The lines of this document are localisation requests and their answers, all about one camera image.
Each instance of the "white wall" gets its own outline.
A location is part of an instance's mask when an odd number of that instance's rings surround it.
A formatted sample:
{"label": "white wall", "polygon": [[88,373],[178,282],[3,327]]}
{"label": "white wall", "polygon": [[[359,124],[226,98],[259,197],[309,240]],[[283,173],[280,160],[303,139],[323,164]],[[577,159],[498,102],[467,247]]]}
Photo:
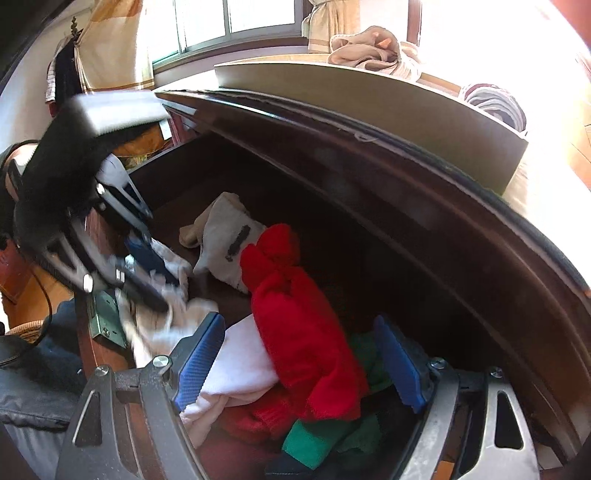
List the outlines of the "white wall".
{"label": "white wall", "polygon": [[90,17],[93,0],[75,0],[35,40],[0,95],[0,151],[12,143],[41,138],[51,121],[45,91],[47,66],[59,41],[70,31],[72,16],[78,28]]}

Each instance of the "bolt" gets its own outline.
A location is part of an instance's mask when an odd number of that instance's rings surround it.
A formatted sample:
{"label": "bolt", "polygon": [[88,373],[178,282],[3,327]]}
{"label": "bolt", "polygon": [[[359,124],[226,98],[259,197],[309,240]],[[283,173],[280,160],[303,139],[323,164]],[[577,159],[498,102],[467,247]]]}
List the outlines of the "bolt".
{"label": "bolt", "polygon": [[108,365],[99,365],[98,367],[96,367],[95,373],[99,377],[104,377],[107,373],[109,373],[109,367],[108,367]]}
{"label": "bolt", "polygon": [[170,359],[166,355],[159,355],[157,357],[154,357],[154,360],[152,360],[152,365],[158,368],[162,368],[166,367],[169,361]]}
{"label": "bolt", "polygon": [[82,288],[86,293],[90,293],[92,291],[92,284],[92,277],[87,273],[82,279]]}
{"label": "bolt", "polygon": [[493,378],[503,378],[503,370],[499,367],[492,367],[490,373]]}
{"label": "bolt", "polygon": [[447,362],[443,358],[436,356],[431,359],[431,366],[435,370],[443,370],[445,367],[447,367]]}

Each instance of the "towel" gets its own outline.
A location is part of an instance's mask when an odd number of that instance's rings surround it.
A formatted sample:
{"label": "towel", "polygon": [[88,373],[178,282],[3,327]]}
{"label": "towel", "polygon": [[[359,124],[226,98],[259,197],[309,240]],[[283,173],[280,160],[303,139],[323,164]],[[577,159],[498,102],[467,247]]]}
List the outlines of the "towel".
{"label": "towel", "polygon": [[278,380],[253,316],[232,325],[197,400],[180,414],[193,446],[204,442],[225,407],[258,400]]}
{"label": "towel", "polygon": [[369,27],[355,35],[334,35],[327,60],[332,65],[380,72],[416,82],[421,76],[418,47],[398,41],[382,27]]}
{"label": "towel", "polygon": [[[185,272],[186,261],[164,245],[152,244],[157,253],[162,252],[167,268],[175,275]],[[193,299],[186,302],[186,279],[179,279],[180,287],[165,283],[164,277],[155,272],[147,273],[131,256],[125,258],[126,266],[142,281],[150,283],[166,300],[168,311],[158,313],[145,305],[129,301],[123,291],[115,290],[121,326],[134,353],[135,366],[145,367],[156,355],[169,355],[181,338],[191,336],[209,312],[217,312],[217,304],[211,300]]]}
{"label": "towel", "polygon": [[491,83],[473,83],[460,90],[459,98],[498,118],[518,132],[525,131],[527,118],[521,106],[507,90]]}

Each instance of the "beige cloth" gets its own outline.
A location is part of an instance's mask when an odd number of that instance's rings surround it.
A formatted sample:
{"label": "beige cloth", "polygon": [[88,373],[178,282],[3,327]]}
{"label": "beige cloth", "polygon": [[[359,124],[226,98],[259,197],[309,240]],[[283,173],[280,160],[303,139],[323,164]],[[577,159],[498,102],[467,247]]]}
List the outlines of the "beige cloth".
{"label": "beige cloth", "polygon": [[180,236],[201,246],[193,274],[210,272],[218,280],[248,293],[242,282],[240,255],[248,244],[255,244],[265,226],[248,215],[238,195],[223,192]]}
{"label": "beige cloth", "polygon": [[301,24],[308,51],[329,53],[330,39],[336,34],[351,34],[360,29],[359,0],[309,0],[314,8]]}
{"label": "beige cloth", "polygon": [[100,0],[74,56],[85,93],[154,86],[143,0]]}
{"label": "beige cloth", "polygon": [[394,34],[374,25],[356,35],[335,35],[330,39],[328,63],[416,82],[421,76],[417,46],[398,41]]}

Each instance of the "curtain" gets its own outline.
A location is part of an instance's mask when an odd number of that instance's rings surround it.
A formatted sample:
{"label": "curtain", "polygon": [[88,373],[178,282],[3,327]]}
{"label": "curtain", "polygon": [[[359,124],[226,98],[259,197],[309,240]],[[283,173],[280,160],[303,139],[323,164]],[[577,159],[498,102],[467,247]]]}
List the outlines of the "curtain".
{"label": "curtain", "polygon": [[314,8],[301,25],[308,37],[308,50],[330,52],[330,38],[336,34],[359,33],[359,0],[309,0]]}
{"label": "curtain", "polygon": [[75,51],[85,93],[154,87],[145,23],[143,0],[97,2]]}

